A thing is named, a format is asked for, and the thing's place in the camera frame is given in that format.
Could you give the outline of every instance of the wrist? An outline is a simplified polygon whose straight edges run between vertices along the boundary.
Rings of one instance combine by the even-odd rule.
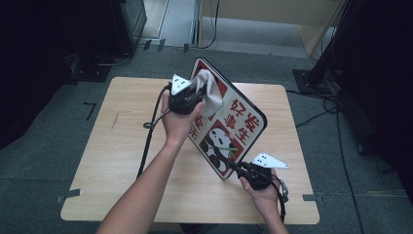
[[[170,139],[167,138],[167,140],[165,141],[164,147],[171,149],[171,150],[180,150],[180,148],[182,147],[184,140],[180,140],[180,139]]]

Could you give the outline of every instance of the human hand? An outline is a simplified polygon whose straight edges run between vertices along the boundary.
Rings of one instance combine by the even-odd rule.
[[[165,92],[162,96],[161,112],[165,113],[169,107],[169,92]],[[194,111],[189,115],[179,115],[172,111],[162,118],[164,123],[165,133],[167,135],[167,142],[181,145],[188,136],[191,129],[191,124],[203,109],[203,103],[200,102],[195,106]]]
[[[272,169],[272,174],[277,176],[274,169]],[[269,216],[278,216],[280,214],[278,208],[279,195],[272,185],[264,190],[253,190],[246,178],[240,177],[240,182],[244,191],[251,196],[255,208],[265,219]],[[280,189],[280,182],[277,179],[273,179],[273,182]]]

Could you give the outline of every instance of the handheld controller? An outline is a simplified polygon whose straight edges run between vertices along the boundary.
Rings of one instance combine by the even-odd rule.
[[[263,168],[252,163],[241,162],[239,165],[229,162],[230,167],[236,171],[238,178],[244,177],[254,190],[266,189],[271,184],[273,177],[271,168]]]
[[[203,95],[207,93],[207,85],[203,85],[198,91],[191,88],[191,81],[177,75],[173,76],[169,95],[169,110],[181,114],[191,114],[195,106],[203,101]]]

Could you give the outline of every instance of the black cable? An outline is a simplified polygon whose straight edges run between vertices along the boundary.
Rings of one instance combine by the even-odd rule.
[[[128,57],[125,58],[123,61],[116,62],[116,63],[98,63],[97,65],[100,66],[116,66],[116,65],[122,65],[124,64],[127,60],[131,58],[131,54],[128,54]]]
[[[287,90],[287,92],[288,92],[288,93],[292,93],[292,94],[296,94],[296,95],[301,95],[301,96],[309,97],[309,98],[322,99],[322,107],[324,108],[324,111],[323,111],[322,113],[320,113],[320,114],[317,114],[317,115],[311,117],[310,119],[308,119],[308,120],[306,120],[306,121],[304,121],[304,122],[301,122],[300,124],[295,125],[295,128],[297,128],[297,129],[300,128],[300,127],[302,127],[302,126],[304,126],[304,125],[309,124],[311,121],[319,118],[320,116],[322,116],[322,115],[324,115],[324,114],[326,114],[326,113],[336,113],[336,112],[339,111],[340,103],[339,103],[339,101],[338,101],[338,97],[337,97],[337,96],[310,95],[310,94],[302,94],[302,93],[299,93],[299,92],[296,92],[296,91],[289,91],[289,90]],[[334,105],[333,107],[331,107],[331,108],[328,108],[328,107],[327,107],[327,102],[328,102],[328,101],[332,101],[335,105]]]
[[[353,203],[355,205],[355,209],[356,209],[356,214],[357,214],[357,219],[358,219],[358,224],[360,226],[360,231],[363,234],[364,233],[364,228],[362,226],[362,222],[361,222],[361,217],[360,217],[360,213],[358,210],[358,205],[357,205],[357,200],[356,200],[356,195],[355,195],[355,191],[353,190],[353,186],[352,183],[350,182],[350,177],[349,177],[349,172],[347,171],[347,166],[346,166],[346,161],[344,160],[344,152],[343,152],[343,142],[341,140],[341,130],[340,130],[340,121],[339,121],[339,112],[337,111],[336,113],[336,120],[337,120],[337,133],[338,133],[338,142],[340,145],[340,154],[341,154],[341,161],[343,164],[343,169],[344,169],[344,173],[346,175],[346,180],[347,183],[349,184],[350,187],[350,191],[352,193],[352,198],[353,198]]]
[[[170,113],[170,111],[168,110],[165,113],[163,113],[158,119],[155,119],[156,118],[156,113],[158,111],[159,102],[161,102],[162,95],[166,90],[170,89],[170,86],[171,86],[171,83],[169,83],[167,86],[165,86],[161,90],[161,92],[159,93],[158,99],[156,101],[156,104],[155,104],[155,109],[154,109],[154,113],[152,115],[151,122],[150,123],[145,123],[143,125],[143,127],[145,129],[149,129],[149,132],[148,132],[148,137],[146,138],[145,149],[143,150],[142,160],[140,161],[140,167],[139,167],[139,171],[137,173],[136,178],[138,178],[142,174],[143,168],[145,167],[146,157],[148,156],[149,146],[151,144],[152,133],[154,132],[156,124],[158,123],[158,121],[161,118],[163,118],[165,115]]]
[[[204,49],[209,48],[209,47],[215,42],[215,39],[216,39],[216,31],[217,31],[217,29],[218,29],[218,28],[216,27],[216,22],[218,21],[218,12],[219,12],[219,0],[218,0],[218,2],[216,3],[215,28],[214,28],[214,35],[213,35],[212,41],[209,43],[209,45],[207,45],[207,46],[205,46],[205,47],[200,47],[199,49],[201,49],[201,50],[204,50]]]
[[[278,188],[277,185],[273,182],[272,179],[268,178],[266,175],[264,175],[264,174],[262,174],[262,173],[259,173],[259,172],[256,172],[256,173],[257,173],[259,176],[261,176],[261,177],[267,179],[269,182],[271,182],[271,185],[273,185],[273,187],[276,189],[276,191],[277,191],[277,197],[278,197],[278,199],[279,199],[279,201],[280,201],[280,207],[281,207],[281,210],[280,210],[280,218],[282,219],[282,222],[284,222],[286,212],[285,212],[285,202],[284,202],[284,196],[283,196],[283,194],[280,193],[279,188]],[[275,178],[276,180],[279,181],[280,184],[282,184],[282,181],[281,181],[277,176],[273,175],[273,178]]]

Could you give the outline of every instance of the finger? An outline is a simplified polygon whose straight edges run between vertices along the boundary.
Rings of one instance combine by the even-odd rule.
[[[246,180],[246,178],[244,178],[244,177],[240,177],[240,182],[241,182],[241,185],[243,186],[243,189],[244,189],[245,191],[248,191],[249,188],[251,187],[251,185],[249,184],[248,180]]]
[[[204,107],[204,104],[203,104],[202,102],[199,102],[199,103],[195,106],[194,110],[192,111],[192,115],[193,115],[194,117],[198,116],[198,115],[201,113],[201,111],[203,110],[203,107]]]
[[[165,113],[169,107],[169,92],[164,92],[162,95],[161,113]]]

